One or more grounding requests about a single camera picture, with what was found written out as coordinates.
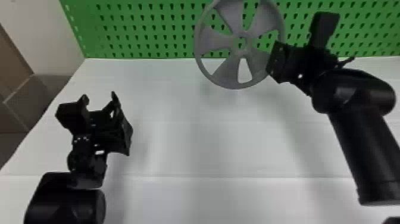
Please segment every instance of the gray wall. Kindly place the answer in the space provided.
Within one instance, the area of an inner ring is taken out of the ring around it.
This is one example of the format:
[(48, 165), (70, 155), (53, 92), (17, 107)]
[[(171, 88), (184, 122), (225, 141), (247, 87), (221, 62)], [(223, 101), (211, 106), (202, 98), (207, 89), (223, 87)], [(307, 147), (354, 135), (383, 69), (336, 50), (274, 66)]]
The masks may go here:
[(58, 0), (1, 0), (0, 23), (35, 74), (73, 74), (81, 50)]

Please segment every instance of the wheel spoke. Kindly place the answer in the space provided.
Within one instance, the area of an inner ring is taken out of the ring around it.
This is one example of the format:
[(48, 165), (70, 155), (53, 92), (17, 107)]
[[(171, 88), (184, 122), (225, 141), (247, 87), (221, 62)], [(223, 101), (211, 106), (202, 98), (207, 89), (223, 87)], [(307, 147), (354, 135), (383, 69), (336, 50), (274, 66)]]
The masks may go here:
[(240, 57), (235, 54), (230, 55), (212, 74), (212, 78), (226, 86), (238, 85), (239, 63)]
[(209, 53), (210, 51), (230, 48), (234, 42), (234, 37), (213, 30), (210, 26), (204, 27), (200, 31), (200, 37), (195, 52), (202, 55)]
[(260, 51), (254, 47), (252, 47), (250, 52), (245, 55), (253, 79), (259, 77), (264, 78), (266, 76), (265, 68), (267, 67), (270, 55), (270, 53)]
[(277, 18), (280, 18), (280, 15), (277, 14), (276, 10), (273, 10), (269, 5), (260, 4), (250, 25), (249, 34), (253, 38), (257, 38), (265, 33), (277, 29), (279, 25)]
[(243, 1), (222, 0), (214, 7), (233, 34), (243, 31)]

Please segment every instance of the white surface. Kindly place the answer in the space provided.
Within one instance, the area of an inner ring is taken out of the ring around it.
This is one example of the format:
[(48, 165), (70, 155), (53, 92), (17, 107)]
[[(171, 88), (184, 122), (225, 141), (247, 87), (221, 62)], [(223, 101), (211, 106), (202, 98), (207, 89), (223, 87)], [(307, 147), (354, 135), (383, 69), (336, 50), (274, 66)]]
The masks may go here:
[[(397, 57), (349, 67), (400, 92)], [(71, 136), (54, 117), (58, 104), (88, 94), (97, 110), (113, 90), (135, 132), (131, 156), (108, 160), (106, 223), (381, 223), (399, 215), (358, 205), (327, 117), (294, 86), (267, 78), (221, 89), (194, 60), (86, 60), (0, 171), (0, 223), (21, 223), (41, 175), (67, 169)], [(398, 107), (386, 120), (400, 136)]]
[(73, 74), (83, 62), (58, 0), (1, 0), (0, 23), (36, 74)]

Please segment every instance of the gray fan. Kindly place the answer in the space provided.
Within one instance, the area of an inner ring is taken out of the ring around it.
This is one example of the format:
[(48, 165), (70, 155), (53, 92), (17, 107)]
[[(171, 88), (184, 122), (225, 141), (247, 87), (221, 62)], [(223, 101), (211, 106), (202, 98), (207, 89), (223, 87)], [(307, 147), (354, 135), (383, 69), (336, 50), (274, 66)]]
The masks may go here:
[[(231, 35), (224, 35), (204, 24), (212, 9), (217, 10), (229, 27)], [(227, 89), (247, 88), (268, 76), (265, 67), (270, 53), (253, 47), (254, 41), (259, 36), (277, 30), (278, 40), (285, 41), (285, 25), (275, 3), (269, 0), (261, 0), (248, 30), (243, 28), (242, 14), (243, 0), (215, 0), (206, 7), (195, 29), (194, 53), (201, 72), (216, 85)], [(238, 47), (239, 38), (246, 40), (244, 49)], [(201, 58), (202, 55), (219, 49), (228, 49), (230, 55), (211, 75), (204, 67)], [(239, 82), (238, 73), (241, 58), (246, 58), (252, 76), (252, 79), (245, 83)]]

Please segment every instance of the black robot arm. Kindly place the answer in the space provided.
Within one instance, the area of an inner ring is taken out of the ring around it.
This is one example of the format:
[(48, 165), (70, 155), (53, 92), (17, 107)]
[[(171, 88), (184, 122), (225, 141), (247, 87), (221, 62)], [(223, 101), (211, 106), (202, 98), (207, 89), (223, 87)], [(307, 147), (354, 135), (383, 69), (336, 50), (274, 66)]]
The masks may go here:
[(102, 224), (103, 185), (109, 153), (129, 155), (133, 129), (114, 92), (102, 110), (88, 111), (89, 98), (60, 104), (56, 117), (73, 138), (69, 172), (43, 175), (25, 213), (24, 224)]
[(354, 57), (339, 61), (326, 49), (338, 21), (338, 14), (317, 13), (308, 45), (276, 42), (267, 72), (296, 85), (329, 116), (362, 205), (400, 204), (400, 149), (383, 119), (395, 106), (395, 92), (371, 74), (344, 69)]

